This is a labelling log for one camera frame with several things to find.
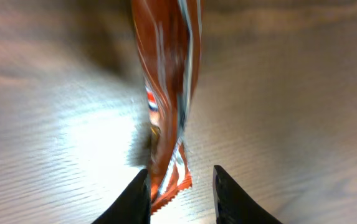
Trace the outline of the brown orange snack packet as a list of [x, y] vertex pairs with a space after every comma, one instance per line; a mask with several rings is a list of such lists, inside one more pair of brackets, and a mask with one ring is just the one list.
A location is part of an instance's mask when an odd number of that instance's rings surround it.
[[201, 61], [202, 0], [133, 0], [151, 123], [151, 212], [192, 186], [184, 132]]

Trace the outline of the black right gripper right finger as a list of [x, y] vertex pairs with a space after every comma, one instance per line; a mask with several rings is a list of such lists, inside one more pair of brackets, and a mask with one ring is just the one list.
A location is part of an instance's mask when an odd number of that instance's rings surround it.
[[220, 165], [213, 170], [217, 224], [282, 224], [263, 209]]

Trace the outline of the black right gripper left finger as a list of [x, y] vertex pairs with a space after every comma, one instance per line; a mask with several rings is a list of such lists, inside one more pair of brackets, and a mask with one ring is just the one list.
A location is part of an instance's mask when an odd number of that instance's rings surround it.
[[142, 169], [113, 204], [92, 224], [150, 224], [150, 178]]

